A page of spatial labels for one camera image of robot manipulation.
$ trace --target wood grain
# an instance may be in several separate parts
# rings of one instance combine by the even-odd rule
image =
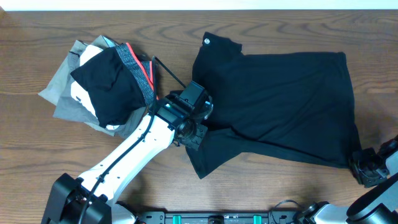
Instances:
[[[1,21],[2,21],[2,17],[3,17],[3,15],[4,15],[4,9],[0,6],[0,23],[1,23]]]
[[[100,34],[156,55],[185,83],[204,31],[245,54],[343,51],[363,147],[398,133],[398,11],[7,12],[0,21],[0,223],[38,223],[50,188],[122,139],[52,117],[40,98],[76,39]],[[163,73],[161,95],[179,89]],[[137,209],[267,210],[285,199],[349,205],[367,192],[348,170],[241,154],[199,180],[183,147],[155,157],[124,191]]]

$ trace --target black t-shirt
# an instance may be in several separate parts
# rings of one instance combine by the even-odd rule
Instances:
[[[344,53],[243,55],[242,45],[205,33],[192,79],[213,97],[199,150],[203,178],[240,152],[348,167],[360,150]]]
[[[95,55],[71,76],[89,94],[99,125],[126,124],[131,112],[146,106],[133,73],[123,64],[116,47]]]

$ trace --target black shirt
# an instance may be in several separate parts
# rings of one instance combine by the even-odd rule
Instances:
[[[344,53],[243,55],[242,45],[205,33],[192,78],[213,97],[198,151],[200,178],[240,152],[348,167],[360,150]]]
[[[138,82],[123,64],[116,47],[95,55],[72,71],[71,76],[88,92],[103,128],[107,124],[125,124],[132,111],[146,106]]]

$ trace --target clothing pile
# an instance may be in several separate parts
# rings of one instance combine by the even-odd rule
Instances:
[[[193,64],[192,80],[214,104],[199,150],[186,148],[199,178],[241,152],[348,168],[361,145],[345,54],[241,51],[206,32]],[[56,118],[126,138],[152,103],[151,68],[129,44],[103,36],[90,45],[76,41],[39,95],[57,106]]]
[[[40,96],[56,105],[54,117],[84,122],[127,138],[153,102],[152,63],[132,47],[99,36],[77,40]]]

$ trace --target black cable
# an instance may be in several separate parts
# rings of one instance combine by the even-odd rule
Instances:
[[[90,200],[91,200],[91,198],[92,198],[92,196],[94,195],[94,192],[95,192],[95,190],[98,188],[98,186],[100,185],[100,183],[102,182],[102,181],[104,181],[104,178],[105,178],[105,176],[106,176],[106,174],[108,174],[109,173],[109,171],[125,156],[125,155],[127,155],[134,147],[136,147],[142,140],[144,140],[145,139],[145,137],[146,137],[146,135],[147,135],[147,133],[149,132],[149,130],[150,130],[150,127],[152,126],[152,123],[154,122],[154,118],[155,118],[155,111],[156,111],[156,89],[157,89],[157,82],[156,82],[156,76],[155,76],[155,56],[153,56],[152,57],[152,71],[153,71],[153,77],[152,77],[152,79],[153,79],[153,82],[154,82],[154,102],[152,103],[152,111],[153,111],[153,113],[152,113],[152,115],[151,115],[151,117],[150,117],[150,121],[149,121],[149,124],[148,124],[148,127],[147,127],[147,129],[143,132],[143,134],[141,134],[141,137],[133,144],[133,145],[131,145],[126,151],[124,151],[124,153],[122,153],[115,161],[113,161],[112,162],[112,164],[98,177],[98,180],[97,180],[97,182],[95,183],[95,185],[94,185],[94,187],[92,188],[92,190],[89,192],[89,194],[88,194],[88,196],[87,196],[87,199],[86,199],[86,202],[85,202],[85,204],[84,204],[84,206],[83,206],[83,210],[81,211],[81,213],[80,213],[80,217],[79,217],[79,221],[78,221],[78,224],[82,224],[83,223],[83,219],[84,219],[84,216],[85,216],[85,214],[86,214],[86,211],[87,211],[87,208],[88,208],[88,206],[89,206],[89,203],[90,203]]]
[[[279,223],[276,222],[276,220],[275,220],[275,218],[274,218],[274,214],[272,214],[272,211],[273,211],[275,208],[277,208],[279,205],[282,205],[282,204],[285,204],[285,203],[294,203],[294,204],[296,204],[297,206],[299,206],[300,208],[304,209],[304,207],[303,207],[301,204],[297,203],[297,202],[294,201],[294,200],[288,199],[288,200],[283,200],[283,201],[279,202],[277,205],[275,205],[275,206],[269,211],[269,215],[272,216],[272,219],[274,220],[274,223],[276,223],[276,224],[279,224]]]
[[[170,70],[169,70],[169,69],[168,69],[156,56],[154,56],[154,57],[155,57],[156,61],[159,62],[159,64],[160,64],[167,72],[169,72],[170,75],[173,76],[173,78],[174,78],[177,82],[179,82],[179,84],[181,84],[182,87],[184,87],[184,88],[187,87],[187,86],[186,86],[183,82],[181,82],[181,80],[179,80],[179,79],[172,73],[172,71],[170,71]]]

